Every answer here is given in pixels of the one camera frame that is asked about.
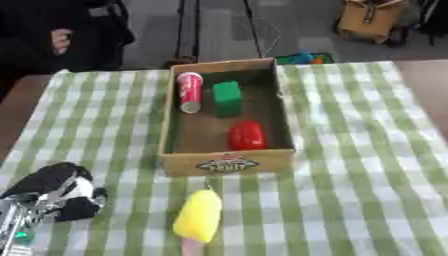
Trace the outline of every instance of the hand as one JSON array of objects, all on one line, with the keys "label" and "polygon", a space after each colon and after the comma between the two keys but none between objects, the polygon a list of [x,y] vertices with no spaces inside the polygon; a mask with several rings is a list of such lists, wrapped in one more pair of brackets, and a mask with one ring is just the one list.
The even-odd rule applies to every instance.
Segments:
[{"label": "hand", "polygon": [[73,31],[60,28],[51,31],[51,41],[53,43],[53,50],[56,55],[64,54],[70,46],[69,35]]}]

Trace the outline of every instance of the red toy pepper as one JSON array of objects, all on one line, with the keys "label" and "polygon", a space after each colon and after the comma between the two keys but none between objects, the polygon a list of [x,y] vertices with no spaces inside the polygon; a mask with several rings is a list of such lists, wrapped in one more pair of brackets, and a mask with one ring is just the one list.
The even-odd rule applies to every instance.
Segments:
[{"label": "red toy pepper", "polygon": [[266,148],[266,135],[255,121],[243,121],[233,126],[228,135],[231,150],[256,150]]}]

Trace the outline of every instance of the yellow bag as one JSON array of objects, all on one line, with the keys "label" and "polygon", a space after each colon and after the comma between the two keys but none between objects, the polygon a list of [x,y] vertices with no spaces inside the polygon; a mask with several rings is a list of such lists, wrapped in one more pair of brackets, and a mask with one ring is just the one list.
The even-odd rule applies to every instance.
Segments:
[{"label": "yellow bag", "polygon": [[389,33],[405,7],[404,0],[346,0],[339,21],[339,34],[347,38],[371,39],[377,44]]}]

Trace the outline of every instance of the metal stand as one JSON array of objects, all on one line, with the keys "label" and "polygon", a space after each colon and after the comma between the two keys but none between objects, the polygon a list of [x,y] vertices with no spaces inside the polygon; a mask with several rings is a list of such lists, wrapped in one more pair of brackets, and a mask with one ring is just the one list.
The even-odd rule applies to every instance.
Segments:
[{"label": "metal stand", "polygon": [[[181,52],[181,42],[182,42],[182,32],[184,29],[184,17],[185,17],[185,6],[186,6],[187,0],[180,0],[179,3],[179,9],[178,9],[178,15],[179,15],[179,24],[178,24],[178,32],[177,32],[177,44],[176,44],[176,51],[175,51],[175,58],[181,58],[183,56],[180,56]],[[200,55],[200,36],[201,36],[201,0],[194,0],[195,6],[194,6],[194,44],[192,47],[192,57],[195,58],[195,60],[199,60]],[[255,29],[254,24],[254,17],[253,17],[253,11],[249,4],[249,0],[243,0],[244,8],[246,17],[249,20],[250,26],[251,26],[251,32],[252,37],[254,38],[255,47],[257,50],[257,54],[259,58],[263,58],[263,54],[261,53],[261,47],[260,42],[258,39],[257,31]]]}]

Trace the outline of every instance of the box label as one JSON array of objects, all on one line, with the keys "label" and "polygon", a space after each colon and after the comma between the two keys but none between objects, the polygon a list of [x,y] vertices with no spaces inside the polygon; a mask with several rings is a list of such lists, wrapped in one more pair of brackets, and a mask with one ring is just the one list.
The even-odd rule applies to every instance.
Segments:
[{"label": "box label", "polygon": [[259,165],[259,163],[247,159],[243,156],[235,154],[225,154],[218,159],[198,164],[196,167],[211,172],[233,173],[244,171],[257,165]]}]

